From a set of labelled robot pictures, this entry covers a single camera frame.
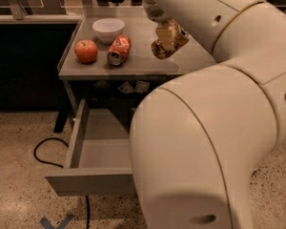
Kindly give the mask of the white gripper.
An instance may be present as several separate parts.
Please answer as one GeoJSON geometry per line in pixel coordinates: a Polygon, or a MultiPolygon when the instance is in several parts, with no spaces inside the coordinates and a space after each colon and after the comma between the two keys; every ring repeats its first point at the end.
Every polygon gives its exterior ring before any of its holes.
{"type": "MultiPolygon", "coordinates": [[[[155,23],[162,23],[170,19],[170,16],[153,0],[142,0],[142,6],[148,18],[155,23]]],[[[155,32],[166,51],[175,50],[176,32],[174,26],[159,25],[155,32]]]]}

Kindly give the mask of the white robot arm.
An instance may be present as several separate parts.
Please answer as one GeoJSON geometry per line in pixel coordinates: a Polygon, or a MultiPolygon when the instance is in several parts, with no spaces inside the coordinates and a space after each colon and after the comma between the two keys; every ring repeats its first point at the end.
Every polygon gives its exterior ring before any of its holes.
{"type": "Polygon", "coordinates": [[[249,183],[286,140],[286,14],[265,0],[144,0],[213,58],[153,90],[130,131],[148,229],[253,229],[249,183]]]}

